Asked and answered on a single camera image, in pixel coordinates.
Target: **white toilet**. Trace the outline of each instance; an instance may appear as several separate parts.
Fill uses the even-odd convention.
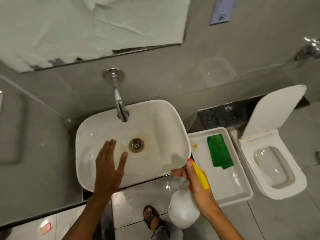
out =
[[[278,133],[278,128],[286,121],[306,89],[304,85],[296,85],[263,97],[238,139],[238,148],[246,160],[251,178],[260,191],[272,199],[291,197],[307,186],[306,176]]]

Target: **green cloth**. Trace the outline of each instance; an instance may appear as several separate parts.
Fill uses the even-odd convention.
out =
[[[207,142],[214,167],[227,169],[234,165],[222,134],[207,137]]]

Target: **hand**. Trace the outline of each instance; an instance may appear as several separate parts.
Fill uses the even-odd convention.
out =
[[[128,153],[123,152],[118,169],[115,170],[113,153],[116,143],[113,139],[106,141],[96,159],[97,173],[93,196],[106,201],[109,201],[111,195],[118,190],[128,157]]]
[[[211,188],[205,190],[198,176],[193,168],[192,162],[187,161],[186,166],[179,169],[172,169],[171,176],[173,177],[184,177],[187,178],[192,183],[194,200],[198,206],[200,213],[207,219],[211,217],[212,213],[221,211],[218,203],[214,199],[214,195],[212,194]]]

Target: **sink basin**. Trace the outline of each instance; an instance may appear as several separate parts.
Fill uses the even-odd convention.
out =
[[[115,168],[122,152],[128,152],[120,188],[169,174],[171,169],[184,166],[190,157],[186,130],[170,103],[151,100],[126,108],[130,113],[127,122],[122,122],[116,109],[112,109],[87,118],[79,126],[75,162],[78,181],[84,189],[94,191],[95,159],[106,140],[117,141]]]

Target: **black sandal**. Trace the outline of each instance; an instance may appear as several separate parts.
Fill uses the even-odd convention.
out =
[[[162,226],[164,224],[163,220],[161,220],[158,211],[151,205],[147,205],[147,206],[144,207],[144,209],[143,209],[143,218],[144,218],[144,213],[146,212],[146,210],[148,208],[150,208],[152,210],[151,215],[148,218],[144,219],[144,222],[146,223],[148,228],[151,230],[150,225],[151,225],[151,222],[152,222],[154,217],[158,217],[159,220],[160,220],[160,223],[159,223],[158,227]]]

